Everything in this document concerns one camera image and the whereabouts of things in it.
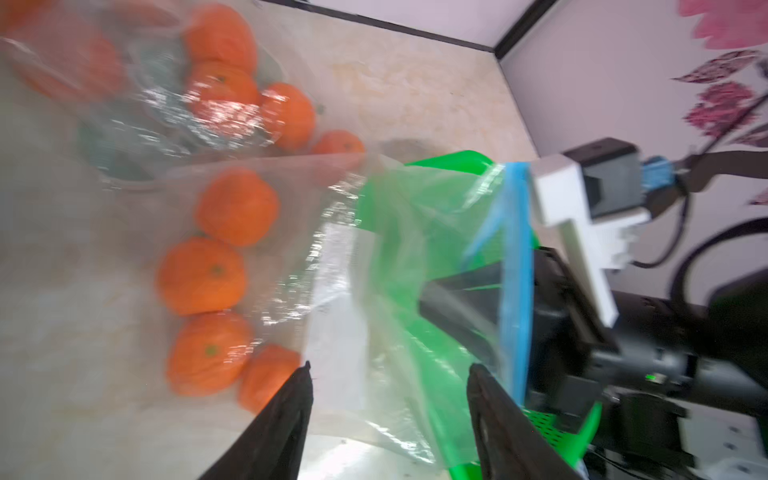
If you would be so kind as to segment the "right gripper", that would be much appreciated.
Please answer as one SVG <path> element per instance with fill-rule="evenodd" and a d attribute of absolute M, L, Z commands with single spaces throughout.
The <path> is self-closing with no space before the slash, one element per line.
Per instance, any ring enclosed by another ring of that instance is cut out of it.
<path fill-rule="evenodd" d="M 555 250 L 535 250 L 533 264 L 528 409 L 582 420 L 611 386 L 662 396 L 691 388 L 697 355 L 663 301 L 617 293 L 608 328 Z M 493 263 L 425 283 L 420 316 L 477 360 L 498 360 L 501 274 Z"/>

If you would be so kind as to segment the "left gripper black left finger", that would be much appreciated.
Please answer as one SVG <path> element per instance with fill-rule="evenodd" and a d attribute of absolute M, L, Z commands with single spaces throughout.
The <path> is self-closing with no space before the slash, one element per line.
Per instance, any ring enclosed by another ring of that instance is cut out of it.
<path fill-rule="evenodd" d="M 200 480 L 293 480 L 299 476 L 313 405 L 311 364 L 297 368 Z"/>

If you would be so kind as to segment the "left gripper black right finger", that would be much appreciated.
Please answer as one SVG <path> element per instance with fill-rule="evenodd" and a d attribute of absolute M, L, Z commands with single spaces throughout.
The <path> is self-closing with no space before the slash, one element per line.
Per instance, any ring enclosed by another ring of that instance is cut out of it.
<path fill-rule="evenodd" d="M 467 400 L 484 479 L 578 480 L 482 364 L 469 369 Z"/>

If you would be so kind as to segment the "blue-zip clear bag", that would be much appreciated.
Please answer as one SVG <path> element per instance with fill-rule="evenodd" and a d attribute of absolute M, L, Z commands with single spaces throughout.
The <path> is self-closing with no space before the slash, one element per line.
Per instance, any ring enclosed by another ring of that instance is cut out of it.
<path fill-rule="evenodd" d="M 195 217 L 204 193 L 228 172 L 258 175 L 278 198 L 267 234 L 241 249 L 248 284 L 235 305 L 254 331 L 251 350 L 296 352 L 315 368 L 315 405 L 322 431 L 346 434 L 447 467 L 418 397 L 407 386 L 411 368 L 397 359 L 367 302 L 375 238 L 359 205 L 368 180 L 403 165 L 382 159 L 369 175 L 347 173 L 332 185 L 312 172 L 307 157 L 258 158 L 179 167 L 147 184 L 113 186 L 150 261 L 143 277 L 142 370 L 150 399 L 181 405 L 166 374 L 184 317 L 157 292 L 156 272 L 166 252 L 203 236 Z"/>

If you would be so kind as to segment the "green plastic basket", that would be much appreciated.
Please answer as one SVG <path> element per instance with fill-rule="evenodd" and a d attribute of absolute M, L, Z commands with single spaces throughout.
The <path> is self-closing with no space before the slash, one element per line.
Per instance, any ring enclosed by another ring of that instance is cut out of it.
<path fill-rule="evenodd" d="M 576 479 L 617 310 L 579 165 L 465 153 L 373 175 L 367 302 L 455 479 Z"/>

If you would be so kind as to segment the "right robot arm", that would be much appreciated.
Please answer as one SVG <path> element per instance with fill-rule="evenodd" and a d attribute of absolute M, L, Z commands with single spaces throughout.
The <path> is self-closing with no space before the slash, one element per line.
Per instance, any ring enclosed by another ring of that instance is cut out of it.
<path fill-rule="evenodd" d="M 681 269 L 668 298 L 612 292 L 604 325 L 575 267 L 532 256 L 524 306 L 492 263 L 423 284 L 422 317 L 476 358 L 467 397 L 485 479 L 573 479 L 566 451 L 648 479 L 692 479 L 685 403 L 767 417 L 767 273 L 687 302 Z"/>

